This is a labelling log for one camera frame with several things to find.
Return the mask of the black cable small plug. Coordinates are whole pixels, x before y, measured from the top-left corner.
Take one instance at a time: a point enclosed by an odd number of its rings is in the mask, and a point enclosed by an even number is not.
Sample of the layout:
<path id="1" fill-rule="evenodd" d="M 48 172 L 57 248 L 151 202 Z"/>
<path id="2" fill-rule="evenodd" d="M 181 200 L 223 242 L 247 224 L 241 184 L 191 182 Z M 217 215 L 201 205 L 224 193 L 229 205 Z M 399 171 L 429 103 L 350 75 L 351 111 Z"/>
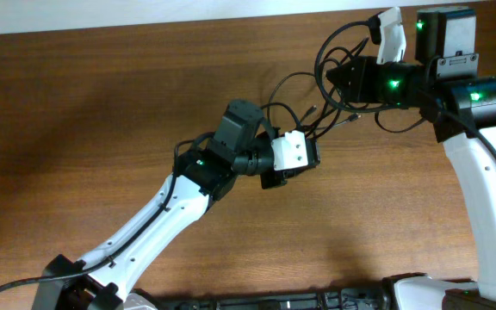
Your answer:
<path id="1" fill-rule="evenodd" d="M 295 115 L 294 128 L 300 129 L 307 138 L 318 140 L 335 127 L 357 121 L 361 115 L 334 108 L 326 100 L 319 103 L 317 87 L 303 84 L 298 89 L 288 86 L 292 79 L 307 78 L 313 80 L 314 74 L 308 71 L 296 71 L 283 77 L 271 91 L 270 97 L 263 104 L 267 118 L 271 118 L 272 108 L 286 109 Z"/>

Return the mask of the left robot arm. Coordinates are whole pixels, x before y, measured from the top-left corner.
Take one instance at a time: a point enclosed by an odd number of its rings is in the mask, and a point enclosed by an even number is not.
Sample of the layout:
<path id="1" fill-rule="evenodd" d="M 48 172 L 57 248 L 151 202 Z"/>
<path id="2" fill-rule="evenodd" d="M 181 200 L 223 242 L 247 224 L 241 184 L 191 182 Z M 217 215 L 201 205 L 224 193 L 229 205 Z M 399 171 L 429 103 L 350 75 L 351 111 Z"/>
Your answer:
<path id="1" fill-rule="evenodd" d="M 221 200 L 240 176 L 263 189 L 316 167 L 319 149 L 301 127 L 282 133 L 263 110 L 233 100 L 213 132 L 184 142 L 157 194 L 112 237 L 76 262 L 59 255 L 44 269 L 35 309 L 152 309 L 133 289 L 163 249 Z"/>

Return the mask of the black USB cable blue plug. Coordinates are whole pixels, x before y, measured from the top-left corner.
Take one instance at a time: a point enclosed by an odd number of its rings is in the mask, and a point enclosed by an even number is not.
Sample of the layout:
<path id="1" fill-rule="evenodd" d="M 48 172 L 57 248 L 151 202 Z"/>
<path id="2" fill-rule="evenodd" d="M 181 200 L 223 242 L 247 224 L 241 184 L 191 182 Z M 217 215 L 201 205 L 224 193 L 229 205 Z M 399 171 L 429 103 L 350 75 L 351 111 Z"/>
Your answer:
<path id="1" fill-rule="evenodd" d="M 369 41 L 369 37 L 366 37 L 364 38 L 363 40 L 361 40 L 356 46 L 354 46 L 351 50 L 349 51 L 345 51 L 345 56 L 339 60 L 337 62 L 337 66 L 340 66 L 342 65 L 347 59 L 350 59 L 351 57 L 355 57 L 357 56 L 364 48 L 365 46 L 367 45 Z M 324 62 L 328 61 L 328 60 L 335 60 L 333 58 L 330 58 L 330 55 L 337 51 L 337 50 L 341 50 L 341 49 L 344 49 L 342 46 L 336 46 L 334 47 L 333 49 L 331 49 L 326 55 L 325 55 L 325 59 L 324 59 Z M 328 92 L 328 95 L 330 97 L 333 97 L 334 94 L 337 94 L 339 99 L 342 99 L 342 93 L 340 90 L 338 90 L 338 88 L 336 86 L 332 86 L 331 89 L 329 90 Z M 325 101 L 325 105 L 324 107 L 322 108 L 321 112 L 320 112 L 320 115 L 319 117 L 313 122 L 311 123 L 310 125 L 307 125 L 305 127 L 305 135 L 307 137 L 309 137 L 311 134 L 313 136 L 316 135 L 315 131 L 318 130 L 319 128 L 319 124 L 331 113 L 333 113 L 335 111 L 335 108 L 328 108 L 329 107 L 329 102 L 328 101 Z"/>

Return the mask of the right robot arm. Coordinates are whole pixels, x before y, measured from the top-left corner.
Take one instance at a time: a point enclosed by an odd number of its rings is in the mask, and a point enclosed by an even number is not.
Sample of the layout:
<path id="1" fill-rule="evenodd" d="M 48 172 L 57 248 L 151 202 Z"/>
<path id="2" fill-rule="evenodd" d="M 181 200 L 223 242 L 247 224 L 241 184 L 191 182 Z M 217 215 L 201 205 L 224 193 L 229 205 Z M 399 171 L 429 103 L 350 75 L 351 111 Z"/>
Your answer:
<path id="1" fill-rule="evenodd" d="M 479 275 L 473 282 L 434 279 L 424 273 L 386 277 L 384 309 L 496 309 L 496 76 L 479 77 L 476 14 L 465 6 L 417 13 L 415 63 L 403 57 L 406 37 L 399 8 L 363 22 L 378 53 L 350 56 L 330 70 L 319 53 L 318 86 L 333 85 L 339 110 L 379 114 L 417 109 L 434 128 L 462 188 L 474 235 Z"/>

